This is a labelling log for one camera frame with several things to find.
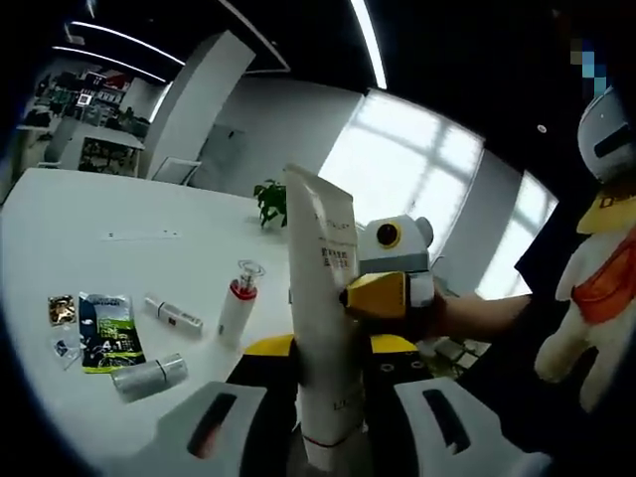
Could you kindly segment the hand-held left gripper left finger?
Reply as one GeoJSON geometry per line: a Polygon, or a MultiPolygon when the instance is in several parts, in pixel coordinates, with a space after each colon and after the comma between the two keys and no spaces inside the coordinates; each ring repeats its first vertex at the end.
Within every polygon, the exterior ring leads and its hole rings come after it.
{"type": "Polygon", "coordinates": [[[249,345],[226,380],[210,382],[160,418],[150,476],[284,476],[297,425],[291,334],[249,345]]]}

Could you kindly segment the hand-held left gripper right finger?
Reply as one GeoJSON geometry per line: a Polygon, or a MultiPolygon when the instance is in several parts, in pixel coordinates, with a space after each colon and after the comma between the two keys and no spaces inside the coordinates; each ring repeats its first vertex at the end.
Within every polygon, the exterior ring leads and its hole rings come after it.
{"type": "Polygon", "coordinates": [[[449,378],[434,378],[416,346],[389,334],[365,340],[365,414],[377,476],[544,476],[499,416],[449,378]]]}

